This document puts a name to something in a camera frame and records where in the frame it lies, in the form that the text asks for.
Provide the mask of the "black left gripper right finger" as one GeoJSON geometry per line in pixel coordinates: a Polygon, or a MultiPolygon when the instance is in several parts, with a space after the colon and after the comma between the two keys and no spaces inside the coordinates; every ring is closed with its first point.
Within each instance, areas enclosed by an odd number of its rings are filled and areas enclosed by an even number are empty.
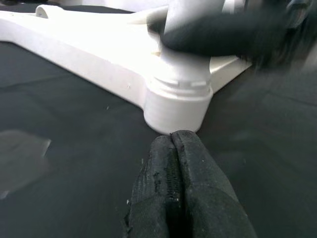
{"type": "Polygon", "coordinates": [[[255,238],[257,234],[236,193],[198,135],[171,134],[177,151],[185,211],[193,238],[255,238]]]}

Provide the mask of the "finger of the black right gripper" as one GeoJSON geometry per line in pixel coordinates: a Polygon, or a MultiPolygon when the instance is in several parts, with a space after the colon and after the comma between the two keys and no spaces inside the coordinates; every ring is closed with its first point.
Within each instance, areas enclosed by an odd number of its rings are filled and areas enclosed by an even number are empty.
{"type": "Polygon", "coordinates": [[[268,49],[265,35],[272,29],[271,13],[266,7],[238,13],[202,14],[174,27],[167,23],[161,41],[171,50],[200,56],[256,58],[268,49]]]}

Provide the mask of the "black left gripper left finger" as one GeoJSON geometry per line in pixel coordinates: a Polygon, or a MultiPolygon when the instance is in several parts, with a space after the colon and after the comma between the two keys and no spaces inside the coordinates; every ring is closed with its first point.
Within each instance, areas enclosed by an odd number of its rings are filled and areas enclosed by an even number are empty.
{"type": "Polygon", "coordinates": [[[169,136],[159,136],[152,142],[128,205],[124,237],[183,236],[183,187],[176,148],[169,136]]]}

